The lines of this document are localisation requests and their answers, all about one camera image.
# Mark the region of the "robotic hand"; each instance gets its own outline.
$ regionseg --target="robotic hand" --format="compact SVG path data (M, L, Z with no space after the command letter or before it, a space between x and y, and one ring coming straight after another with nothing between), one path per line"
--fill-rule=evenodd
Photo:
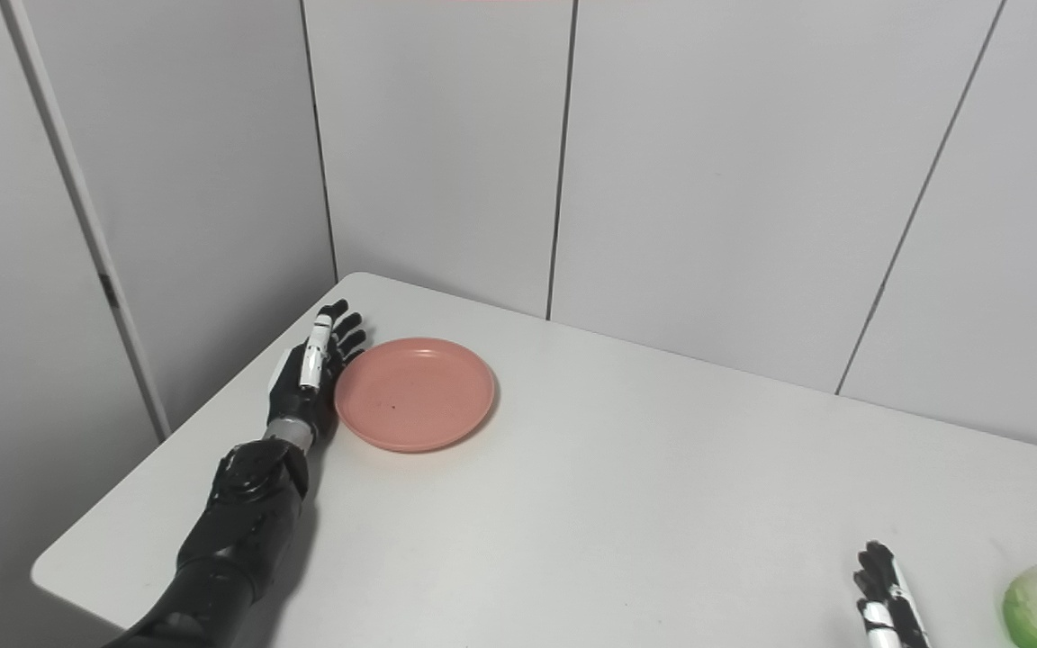
M311 335L280 362L267 432L223 456L206 508L178 550L174 580L131 630L105 648L228 648L270 588L309 476L306 452L334 432L334 386L366 333L344 300L323 308Z

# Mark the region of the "gray wall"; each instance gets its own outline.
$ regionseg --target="gray wall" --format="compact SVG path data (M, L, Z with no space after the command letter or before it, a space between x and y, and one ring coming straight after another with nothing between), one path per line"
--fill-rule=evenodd
M306 0L338 260L1037 443L1037 0L1002 4Z
M1037 1L1003 12L842 393L1037 443Z
M173 429L335 280L299 0L21 4Z
M29 584L33 559L155 447L0 13L0 647L110 632Z

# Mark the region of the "black robotic forearm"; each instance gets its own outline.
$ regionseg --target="black robotic forearm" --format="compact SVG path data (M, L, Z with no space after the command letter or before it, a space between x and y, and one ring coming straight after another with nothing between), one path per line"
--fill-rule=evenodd
M198 523L155 608L108 648L230 645L267 594L306 496L306 459L285 440L256 440L219 462Z
M267 433L220 460L206 507L178 550L174 580L146 616L105 648L233 643L290 544L309 483L305 453L333 429L334 383L366 338L355 330L358 313L334 325L345 311L340 301L319 313L334 328L313 386L306 385L304 366L313 337L291 349L271 389Z

